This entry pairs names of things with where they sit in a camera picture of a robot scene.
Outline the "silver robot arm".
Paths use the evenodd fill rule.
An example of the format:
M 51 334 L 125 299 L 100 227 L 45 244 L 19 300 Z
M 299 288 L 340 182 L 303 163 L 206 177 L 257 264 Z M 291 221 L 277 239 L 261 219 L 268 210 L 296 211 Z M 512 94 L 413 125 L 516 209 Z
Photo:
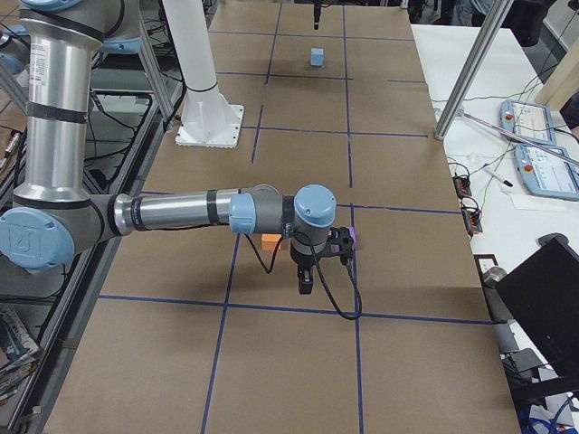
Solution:
M 312 184 L 283 195 L 266 184 L 188 195 L 90 194 L 82 186 L 90 75 L 96 52 L 143 47 L 136 1 L 23 1 L 30 41 L 24 181 L 1 218 L 1 251 L 34 270 L 60 266 L 134 231 L 227 226 L 290 242 L 299 291 L 308 294 L 332 246 L 334 195 Z

